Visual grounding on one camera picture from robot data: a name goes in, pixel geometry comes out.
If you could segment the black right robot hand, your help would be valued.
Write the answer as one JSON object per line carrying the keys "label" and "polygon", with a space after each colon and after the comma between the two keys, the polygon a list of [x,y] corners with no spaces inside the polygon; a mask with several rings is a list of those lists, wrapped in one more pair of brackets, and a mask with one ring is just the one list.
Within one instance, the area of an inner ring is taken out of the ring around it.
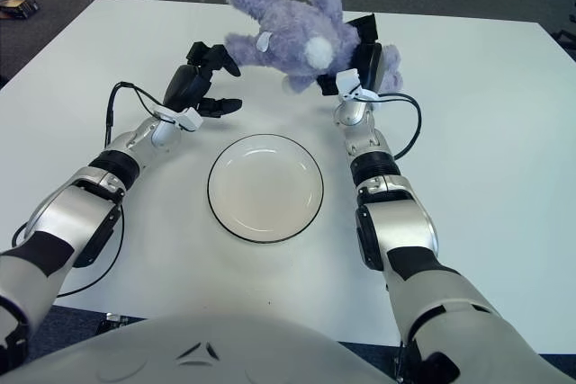
{"label": "black right robot hand", "polygon": [[332,22],[316,13],[310,20],[310,34],[323,37],[331,47],[329,63],[315,77],[323,95],[336,95],[336,75],[355,69],[363,87],[373,88],[376,71],[383,52],[373,13],[348,22]]}

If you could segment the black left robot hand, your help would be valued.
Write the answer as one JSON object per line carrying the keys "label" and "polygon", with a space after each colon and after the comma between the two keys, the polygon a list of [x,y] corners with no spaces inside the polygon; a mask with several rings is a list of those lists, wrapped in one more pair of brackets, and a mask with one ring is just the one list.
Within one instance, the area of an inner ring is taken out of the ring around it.
{"label": "black left robot hand", "polygon": [[240,77],[239,66],[222,44],[211,47],[196,41],[186,55],[187,63],[174,73],[163,99],[163,105],[174,112],[195,109],[206,118],[220,118],[242,108],[240,99],[209,98],[214,71],[226,70]]}

